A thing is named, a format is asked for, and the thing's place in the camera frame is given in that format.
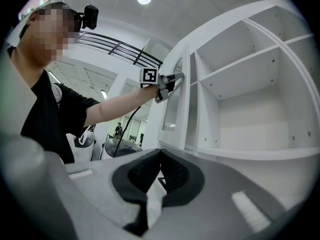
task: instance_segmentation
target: person in background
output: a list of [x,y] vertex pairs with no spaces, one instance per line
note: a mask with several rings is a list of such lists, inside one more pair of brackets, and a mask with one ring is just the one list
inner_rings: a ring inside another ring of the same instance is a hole
[[[75,162],[66,134],[80,138],[88,126],[128,114],[156,98],[159,90],[157,86],[149,85],[98,102],[81,96],[61,83],[52,84],[45,68],[58,55],[62,55],[70,42],[75,42],[80,28],[81,16],[78,12],[63,2],[50,3],[30,14],[20,33],[18,45],[7,48],[14,69],[37,98],[21,135],[37,141],[44,150],[57,153],[65,164]],[[53,88],[61,90],[59,103]]]
[[142,141],[144,140],[144,136],[145,135],[143,133],[140,134],[140,142],[139,142],[140,147],[142,146]]
[[121,139],[121,136],[122,136],[122,127],[121,127],[121,123],[118,122],[118,126],[115,128],[113,137],[118,140],[118,139]]

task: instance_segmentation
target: black railing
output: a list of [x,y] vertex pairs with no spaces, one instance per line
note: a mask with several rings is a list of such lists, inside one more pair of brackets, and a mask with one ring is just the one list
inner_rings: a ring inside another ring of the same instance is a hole
[[152,55],[120,40],[87,31],[80,31],[77,43],[99,48],[109,55],[121,57],[141,67],[160,68],[162,61]]

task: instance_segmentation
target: black cable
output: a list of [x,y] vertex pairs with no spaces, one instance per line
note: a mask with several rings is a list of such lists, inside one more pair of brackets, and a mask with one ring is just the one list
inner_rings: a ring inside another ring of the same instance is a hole
[[116,153],[117,153],[118,148],[119,148],[119,146],[120,146],[120,142],[122,141],[122,137],[123,137],[123,135],[125,134],[125,131],[126,131],[126,129],[128,128],[128,125],[129,125],[132,117],[135,115],[135,113],[136,113],[140,108],[141,108],[141,106],[138,107],[138,108],[132,113],[132,115],[130,116],[128,122],[126,123],[125,129],[124,129],[124,131],[123,131],[122,134],[121,134],[121,138],[120,138],[120,140],[119,140],[119,142],[118,142],[118,145],[116,146],[116,149],[115,149],[115,152],[114,152],[114,156],[113,156],[114,158],[116,157]]

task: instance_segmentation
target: black t-shirt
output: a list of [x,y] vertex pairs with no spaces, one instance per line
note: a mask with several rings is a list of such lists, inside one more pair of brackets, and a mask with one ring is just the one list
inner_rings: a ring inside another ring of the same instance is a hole
[[66,134],[77,137],[86,130],[87,108],[98,104],[60,83],[55,83],[62,92],[58,107],[46,70],[31,88],[37,99],[26,118],[21,135],[37,141],[44,150],[57,153],[65,164],[74,163],[75,158]]
[[119,135],[119,130],[120,130],[120,128],[119,128],[119,126],[117,126],[117,127],[115,128],[115,135]]

